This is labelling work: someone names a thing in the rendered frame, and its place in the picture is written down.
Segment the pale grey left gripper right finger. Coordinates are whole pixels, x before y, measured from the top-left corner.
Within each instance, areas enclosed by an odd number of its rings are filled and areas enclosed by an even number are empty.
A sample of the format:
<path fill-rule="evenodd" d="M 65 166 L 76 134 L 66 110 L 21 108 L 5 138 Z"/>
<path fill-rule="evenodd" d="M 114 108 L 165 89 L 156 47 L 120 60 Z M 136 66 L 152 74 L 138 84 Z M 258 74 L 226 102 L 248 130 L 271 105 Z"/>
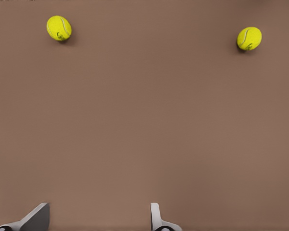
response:
<path fill-rule="evenodd" d="M 151 208 L 151 231 L 183 231 L 179 225 L 164 221 L 161 218 L 158 203 L 151 203 L 150 208 Z"/>

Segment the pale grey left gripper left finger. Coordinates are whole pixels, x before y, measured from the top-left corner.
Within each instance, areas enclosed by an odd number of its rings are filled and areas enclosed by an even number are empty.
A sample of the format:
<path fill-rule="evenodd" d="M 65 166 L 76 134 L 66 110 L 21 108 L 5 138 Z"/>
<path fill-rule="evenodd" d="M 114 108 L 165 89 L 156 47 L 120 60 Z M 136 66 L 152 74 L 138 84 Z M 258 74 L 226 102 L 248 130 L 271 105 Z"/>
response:
<path fill-rule="evenodd" d="M 0 226 L 0 231 L 48 231 L 50 204 L 41 203 L 19 221 Z"/>

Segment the yellow tennis ball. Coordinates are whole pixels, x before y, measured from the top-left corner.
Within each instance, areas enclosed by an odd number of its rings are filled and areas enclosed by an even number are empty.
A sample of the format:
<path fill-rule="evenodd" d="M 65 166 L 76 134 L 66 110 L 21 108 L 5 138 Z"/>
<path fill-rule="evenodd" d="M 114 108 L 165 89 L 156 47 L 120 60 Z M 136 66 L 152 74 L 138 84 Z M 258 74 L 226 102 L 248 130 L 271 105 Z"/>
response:
<path fill-rule="evenodd" d="M 71 24 L 62 16 L 52 16 L 46 24 L 47 32 L 56 41 L 65 41 L 72 35 Z"/>
<path fill-rule="evenodd" d="M 262 41 L 262 33 L 256 27 L 246 27 L 237 36 L 237 46 L 244 51 L 251 51 L 257 48 Z"/>

